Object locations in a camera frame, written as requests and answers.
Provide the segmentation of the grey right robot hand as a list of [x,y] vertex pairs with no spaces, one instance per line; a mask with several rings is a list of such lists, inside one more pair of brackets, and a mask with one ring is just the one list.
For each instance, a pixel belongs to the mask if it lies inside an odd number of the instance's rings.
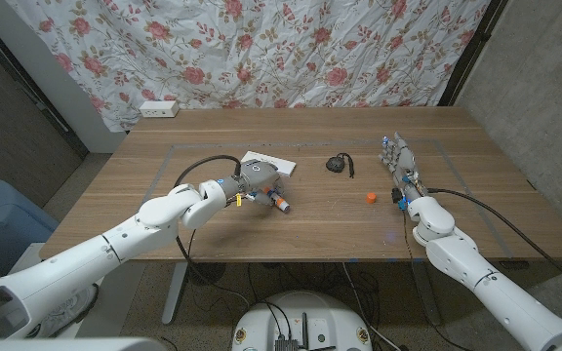
[[408,143],[398,133],[395,133],[393,138],[384,136],[381,147],[380,160],[391,173],[394,185],[401,196],[408,203],[422,197],[424,188],[416,165],[415,154],[409,148]]

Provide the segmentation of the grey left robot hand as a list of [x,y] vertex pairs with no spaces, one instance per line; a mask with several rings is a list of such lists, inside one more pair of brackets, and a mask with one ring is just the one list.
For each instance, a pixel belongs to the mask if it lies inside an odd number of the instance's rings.
[[261,205],[272,206],[274,200],[268,192],[277,186],[281,180],[277,168],[272,164],[250,160],[241,164],[240,173],[235,178],[238,191],[248,200]]

